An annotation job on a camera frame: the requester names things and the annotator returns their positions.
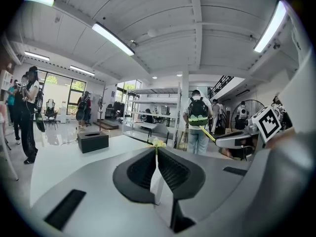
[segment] table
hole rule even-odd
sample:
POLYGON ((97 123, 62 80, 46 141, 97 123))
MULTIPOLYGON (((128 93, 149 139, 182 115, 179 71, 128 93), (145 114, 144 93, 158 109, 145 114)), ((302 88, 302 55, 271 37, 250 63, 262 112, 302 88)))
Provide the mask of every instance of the table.
POLYGON ((17 180, 19 180, 19 177, 13 168, 13 165, 12 165, 9 153, 8 153, 8 149, 6 148, 6 143, 5 143, 5 139, 4 139, 4 132, 3 132, 3 125, 4 125, 4 118, 3 118, 2 113, 0 112, 0 139, 1 139, 2 147, 3 147, 3 151, 5 154, 5 158, 9 164, 9 167, 14 175, 15 180, 17 181, 17 180))
POLYGON ((125 135, 109 138, 109 147, 83 154, 77 143, 38 147, 30 189, 30 206, 50 188, 81 167, 102 159, 148 147, 125 135))

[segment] jeans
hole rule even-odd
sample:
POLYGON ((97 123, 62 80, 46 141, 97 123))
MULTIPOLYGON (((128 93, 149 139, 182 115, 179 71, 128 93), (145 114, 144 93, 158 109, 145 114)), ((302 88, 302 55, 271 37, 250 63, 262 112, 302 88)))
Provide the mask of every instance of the jeans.
POLYGON ((204 155, 208 145, 208 137, 202 130, 189 129, 188 149, 189 153, 204 155))
POLYGON ((35 104, 26 103, 22 107, 22 119, 21 119, 21 141, 25 155, 30 160, 35 160, 37 148, 35 147, 34 131, 33 131, 33 119, 34 119, 34 107, 35 104))
POLYGON ((14 113, 13 113, 13 105, 8 105, 9 113, 10 113, 10 121, 14 122, 14 113))

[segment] white shirt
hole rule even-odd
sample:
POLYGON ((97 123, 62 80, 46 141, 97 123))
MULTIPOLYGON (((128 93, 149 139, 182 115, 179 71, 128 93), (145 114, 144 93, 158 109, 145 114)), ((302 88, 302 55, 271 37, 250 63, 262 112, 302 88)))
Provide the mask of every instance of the white shirt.
POLYGON ((238 113, 238 115, 239 115, 238 119, 245 119, 245 118, 247 118, 247 108, 246 108, 246 106, 245 106, 245 105, 239 106, 238 109, 237 109, 237 113, 238 113), (245 114, 241 114, 241 113, 240 113, 242 109, 245 109, 245 110, 246 110, 246 113, 245 113, 245 114))
POLYGON ((31 91, 33 90, 33 88, 35 88, 35 89, 34 89, 34 90, 35 90, 34 98, 33 98, 33 100, 28 99, 28 102, 31 103, 31 104, 35 103, 36 96, 38 95, 39 88, 40 88, 40 83, 39 83, 39 81, 35 81, 35 82, 33 83, 33 85, 31 86, 31 88, 29 89, 29 93, 31 93, 31 91))
POLYGON ((222 109, 219 104, 212 105, 213 117, 217 117, 219 114, 222 114, 222 109))
MULTIPOLYGON (((201 96, 193 96, 192 98, 194 100, 198 100, 198 99, 201 98, 201 96)), ((212 110, 211 102, 206 97, 203 97, 203 102, 208 107, 208 110, 212 110)), ((190 104, 191 104, 191 99, 188 99, 188 102, 186 103, 185 108, 184 108, 184 113, 185 114, 189 113, 188 108, 189 108, 190 104)), ((192 126, 192 125, 189 124, 189 129, 200 130, 201 128, 199 126, 197 126, 197 125, 192 126)))

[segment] backpack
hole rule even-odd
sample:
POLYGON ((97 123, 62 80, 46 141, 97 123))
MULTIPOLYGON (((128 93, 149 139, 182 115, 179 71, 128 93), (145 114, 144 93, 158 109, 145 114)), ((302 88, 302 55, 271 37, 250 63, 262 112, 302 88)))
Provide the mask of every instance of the backpack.
POLYGON ((245 106, 241 106, 241 110, 239 113, 239 119, 246 119, 247 118, 247 109, 245 106))
POLYGON ((208 124, 208 107, 203 101, 203 97, 194 100, 190 98, 189 104, 189 124, 192 126, 200 126, 208 124))
POLYGON ((86 97, 86 99, 83 99, 83 97, 81 97, 81 102, 78 104, 78 110, 85 110, 85 108, 87 107, 87 100, 89 99, 89 97, 86 97))

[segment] rack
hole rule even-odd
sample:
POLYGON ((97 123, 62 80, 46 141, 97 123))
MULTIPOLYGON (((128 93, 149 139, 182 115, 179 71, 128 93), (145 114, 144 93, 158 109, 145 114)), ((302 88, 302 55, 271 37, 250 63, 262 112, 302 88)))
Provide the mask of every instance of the rack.
POLYGON ((134 130, 134 124, 136 121, 136 116, 137 115, 148 115, 148 116, 154 116, 154 117, 163 117, 163 118, 170 118, 170 119, 176 119, 176 123, 174 125, 174 129, 169 128, 173 132, 173 142, 172 145, 174 146, 176 144, 176 138, 177 138, 177 132, 179 128, 179 123, 180 123, 180 101, 181 101, 181 88, 180 84, 178 84, 178 87, 164 87, 164 88, 147 88, 147 89, 132 89, 132 90, 127 90, 126 91, 126 100, 125 100, 125 107, 124 107, 124 115, 123 115, 123 126, 122 126, 122 131, 123 134, 132 137, 136 140, 140 140, 140 133, 138 131, 134 130), (166 94, 166 95, 174 95, 176 97, 173 97, 172 100, 168 101, 163 101, 163 100, 128 100, 128 92, 132 92, 135 96, 136 95, 152 95, 152 94, 166 94), (132 103, 132 108, 131 111, 128 111, 128 103, 132 103), (162 105, 162 106, 173 106, 177 108, 176 114, 175 115, 164 115, 164 114, 152 114, 152 113, 143 113, 139 111, 139 107, 141 104, 150 104, 150 105, 162 105), (131 114, 132 119, 127 120, 125 115, 126 114, 131 114), (128 126, 131 127, 130 131, 124 132, 124 126, 125 124, 128 123, 128 126))
POLYGON ((1 70, 0 74, 0 90, 9 90, 13 84, 13 75, 11 75, 7 70, 1 70))

